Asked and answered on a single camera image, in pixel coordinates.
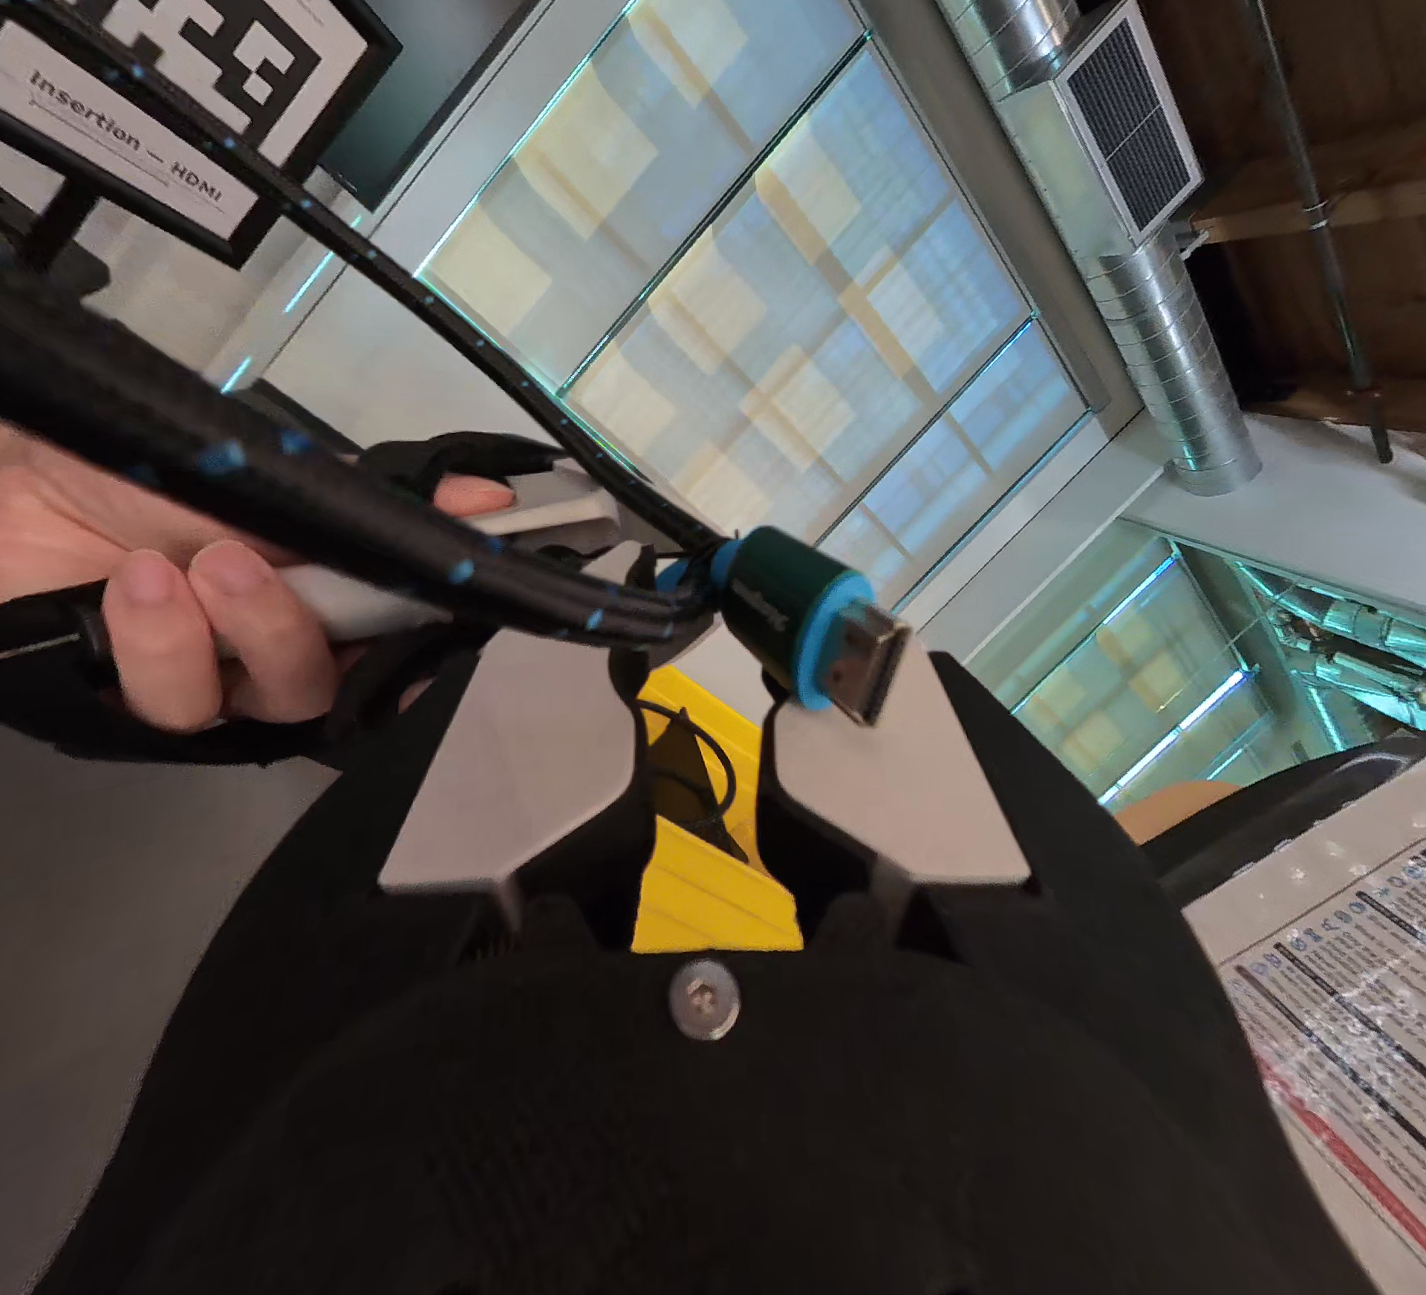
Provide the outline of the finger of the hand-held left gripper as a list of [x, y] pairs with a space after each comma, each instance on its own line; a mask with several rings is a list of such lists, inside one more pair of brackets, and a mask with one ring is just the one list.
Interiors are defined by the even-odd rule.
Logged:
[[491, 538], [528, 555], [601, 555], [625, 542], [609, 491], [580, 466], [510, 477], [513, 502], [491, 514]]

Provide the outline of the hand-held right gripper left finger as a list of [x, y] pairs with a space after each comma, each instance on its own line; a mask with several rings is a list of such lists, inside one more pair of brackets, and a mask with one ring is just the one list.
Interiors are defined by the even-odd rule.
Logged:
[[630, 947], [655, 816], [638, 694], [658, 644], [505, 629], [479, 652], [380, 872], [395, 895], [473, 893], [518, 934], [566, 897]]

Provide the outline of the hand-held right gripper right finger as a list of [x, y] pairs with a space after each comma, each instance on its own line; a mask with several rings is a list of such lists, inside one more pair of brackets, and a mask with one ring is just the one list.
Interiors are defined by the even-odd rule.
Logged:
[[919, 893], [1022, 890], [1031, 863], [933, 654], [913, 634], [879, 720], [777, 700], [762, 726], [758, 856], [813, 943], [845, 895], [899, 935]]

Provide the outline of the yellow plastic bin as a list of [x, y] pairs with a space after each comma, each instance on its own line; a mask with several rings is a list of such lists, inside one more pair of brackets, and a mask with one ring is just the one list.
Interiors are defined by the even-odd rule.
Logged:
[[800, 950], [795, 897], [758, 856], [760, 726], [675, 665], [651, 674], [639, 707], [649, 748], [665, 735], [670, 716], [688, 716], [725, 747], [738, 777], [738, 799], [727, 814], [727, 826], [749, 860], [725, 856], [654, 811], [655, 844], [642, 881], [633, 950]]

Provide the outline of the person's left hand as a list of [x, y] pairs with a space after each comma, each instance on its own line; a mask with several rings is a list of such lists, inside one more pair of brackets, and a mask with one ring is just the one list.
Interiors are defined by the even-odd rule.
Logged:
[[155, 730], [332, 712], [367, 647], [332, 644], [280, 578], [295, 565], [3, 422], [3, 600], [103, 582], [118, 690]]

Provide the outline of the black bin divider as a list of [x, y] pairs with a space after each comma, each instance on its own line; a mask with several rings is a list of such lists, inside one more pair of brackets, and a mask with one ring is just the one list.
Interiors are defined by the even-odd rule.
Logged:
[[735, 766], [725, 747], [688, 716], [670, 716], [649, 748], [655, 814], [738, 861], [743, 848], [727, 826], [738, 799]]

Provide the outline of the tall window with blinds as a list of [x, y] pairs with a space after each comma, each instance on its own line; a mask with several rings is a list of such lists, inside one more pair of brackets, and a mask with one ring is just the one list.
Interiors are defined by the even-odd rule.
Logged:
[[1209, 604], [1184, 550], [1107, 538], [1109, 571], [1076, 582], [997, 694], [1107, 809], [1160, 786], [1224, 781], [1269, 726], [1258, 668]]

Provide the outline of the large window with blinds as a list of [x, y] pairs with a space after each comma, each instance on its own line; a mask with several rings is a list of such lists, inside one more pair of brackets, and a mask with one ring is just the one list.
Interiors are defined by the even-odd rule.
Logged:
[[850, 0], [630, 0], [422, 279], [692, 513], [888, 603], [1091, 414]]

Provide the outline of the silver ceiling ductwork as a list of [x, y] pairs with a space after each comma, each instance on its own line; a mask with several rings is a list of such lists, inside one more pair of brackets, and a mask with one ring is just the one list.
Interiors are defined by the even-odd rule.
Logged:
[[1233, 563], [1288, 665], [1317, 693], [1424, 733], [1424, 619]]

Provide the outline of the black ceiling pipe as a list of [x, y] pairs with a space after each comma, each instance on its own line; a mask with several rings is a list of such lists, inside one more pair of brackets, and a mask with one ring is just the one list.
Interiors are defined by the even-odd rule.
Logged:
[[1386, 417], [1382, 410], [1381, 381], [1376, 375], [1376, 367], [1369, 358], [1369, 351], [1359, 339], [1357, 326], [1352, 316], [1352, 308], [1347, 301], [1345, 266], [1330, 221], [1330, 202], [1326, 192], [1321, 191], [1317, 170], [1311, 161], [1310, 135], [1302, 127], [1302, 117], [1294, 102], [1294, 93], [1290, 85], [1287, 59], [1274, 27], [1274, 17], [1269, 13], [1268, 0], [1240, 2], [1245, 9], [1245, 18], [1248, 21], [1250, 34], [1256, 42], [1258, 57], [1263, 60], [1268, 93], [1274, 102], [1275, 119], [1279, 121], [1279, 133], [1284, 139], [1290, 175], [1298, 191], [1302, 215], [1310, 229], [1308, 234], [1311, 241], [1311, 252], [1321, 275], [1321, 284], [1330, 308], [1330, 322], [1345, 349], [1347, 381], [1352, 384], [1354, 398], [1362, 406], [1376, 460], [1382, 466], [1388, 466], [1396, 460], [1396, 448], [1388, 437]]

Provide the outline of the spiral metal air duct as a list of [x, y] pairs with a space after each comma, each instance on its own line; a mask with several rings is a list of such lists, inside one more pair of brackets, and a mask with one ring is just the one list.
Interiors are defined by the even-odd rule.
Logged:
[[936, 0], [1035, 184], [1124, 369], [1168, 446], [1178, 484], [1224, 496], [1262, 470], [1173, 217], [1122, 230], [1051, 78], [1091, 18], [1076, 0]]

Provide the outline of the white duct vent grille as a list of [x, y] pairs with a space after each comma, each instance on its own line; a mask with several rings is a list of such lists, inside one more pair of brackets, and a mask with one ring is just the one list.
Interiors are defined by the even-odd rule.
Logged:
[[1122, 230], [1141, 245], [1205, 184], [1205, 171], [1139, 2], [1096, 10], [1051, 87]]

